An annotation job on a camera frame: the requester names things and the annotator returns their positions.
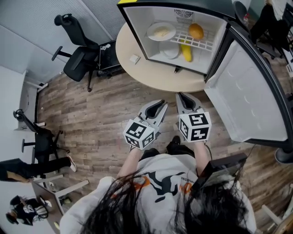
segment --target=wooden floor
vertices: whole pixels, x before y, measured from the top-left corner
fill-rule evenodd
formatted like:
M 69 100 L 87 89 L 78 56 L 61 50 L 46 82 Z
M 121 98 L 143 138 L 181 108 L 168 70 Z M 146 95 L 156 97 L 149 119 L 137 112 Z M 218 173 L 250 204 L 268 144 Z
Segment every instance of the wooden floor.
M 271 64 L 285 92 L 291 92 L 292 81 L 284 61 L 275 59 Z M 65 178 L 55 183 L 66 187 L 82 180 L 90 181 L 89 185 L 71 193 L 74 201 L 94 190 L 104 176 L 117 175 L 129 151 L 123 140 L 123 129 L 144 103 L 156 99 L 165 99 L 169 103 L 161 125 L 162 134 L 153 147 L 163 152 L 172 137 L 179 134 L 174 131 L 177 121 L 174 93 L 144 86 L 126 73 L 108 80 L 93 79 L 91 93 L 87 92 L 86 83 L 87 79 L 76 83 L 61 75 L 40 93 L 38 103 L 38 121 L 46 122 L 47 128 L 54 133 L 64 131 L 59 144 L 71 151 L 78 167 L 76 173 L 69 171 Z M 244 167 L 242 187 L 252 202 L 258 228 L 264 229 L 270 219 L 263 214 L 261 206 L 267 205 L 278 215 L 284 210 L 291 196 L 289 184 L 293 182 L 293 167 L 277 163 L 274 148 L 255 146 L 251 151 L 253 145 L 233 142 L 206 94 L 197 92 L 193 95 L 211 115 L 208 144 L 214 159 L 251 152 Z

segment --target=white t-shirt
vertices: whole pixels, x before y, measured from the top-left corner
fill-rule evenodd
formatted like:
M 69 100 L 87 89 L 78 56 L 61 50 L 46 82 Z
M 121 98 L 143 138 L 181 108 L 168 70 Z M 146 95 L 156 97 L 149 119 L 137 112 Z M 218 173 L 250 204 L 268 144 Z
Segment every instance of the white t-shirt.
M 183 201 L 183 196 L 189 194 L 192 185 L 197 180 L 195 166 L 195 159 L 187 154 L 160 154 L 139 162 L 137 168 L 140 174 L 144 174 L 146 180 L 141 190 L 139 204 L 154 233 L 171 233 L 168 227 L 174 220 L 177 203 Z M 61 219 L 60 233 L 80 233 L 80 223 L 85 223 L 114 180 L 112 177 L 101 179 L 96 190 L 74 204 Z M 238 189 L 239 196 L 243 198 L 248 209 L 246 227 L 254 233 L 256 224 L 252 206 L 241 191 L 240 185 Z
M 277 20 L 281 20 L 285 11 L 286 3 L 293 6 L 292 0 L 267 0 L 273 6 L 274 15 Z

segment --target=fridge door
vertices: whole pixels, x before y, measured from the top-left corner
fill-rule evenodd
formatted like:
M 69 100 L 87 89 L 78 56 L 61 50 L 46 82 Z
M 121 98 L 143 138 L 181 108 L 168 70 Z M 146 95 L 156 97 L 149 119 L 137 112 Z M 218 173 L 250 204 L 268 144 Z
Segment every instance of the fridge door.
M 235 27 L 230 46 L 206 81 L 205 92 L 232 140 L 290 148 L 292 112 L 281 85 L 258 49 Z

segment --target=mini fridge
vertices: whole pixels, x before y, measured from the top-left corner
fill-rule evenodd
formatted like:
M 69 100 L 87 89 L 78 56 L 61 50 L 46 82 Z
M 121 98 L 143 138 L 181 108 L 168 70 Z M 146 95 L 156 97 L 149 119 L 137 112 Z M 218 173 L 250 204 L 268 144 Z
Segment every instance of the mini fridge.
M 290 104 L 270 65 L 238 23 L 231 0 L 122 0 L 118 8 L 147 60 L 202 75 L 205 92 L 232 140 L 280 148 L 277 160 L 292 161 Z M 172 59 L 162 55 L 160 41 L 147 34 L 157 22 L 176 29 L 168 41 L 190 47 L 192 61 L 182 53 Z M 190 35 L 193 23 L 203 29 L 202 39 Z

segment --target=gray wall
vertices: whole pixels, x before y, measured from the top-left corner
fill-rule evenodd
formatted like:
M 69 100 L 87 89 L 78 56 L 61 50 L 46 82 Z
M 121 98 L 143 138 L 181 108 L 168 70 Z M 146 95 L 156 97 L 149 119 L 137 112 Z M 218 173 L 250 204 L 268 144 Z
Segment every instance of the gray wall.
M 82 0 L 90 11 L 98 18 L 105 29 L 116 40 L 117 35 L 125 23 L 117 3 L 119 0 Z
M 254 19 L 260 17 L 262 8 L 265 6 L 264 0 L 252 0 L 250 3 L 249 13 L 253 16 Z
M 72 13 L 85 35 L 98 44 L 111 39 L 78 0 L 0 0 L 0 65 L 46 82 L 63 70 L 67 58 L 51 61 L 59 46 L 73 53 L 65 30 L 54 24 L 56 15 Z

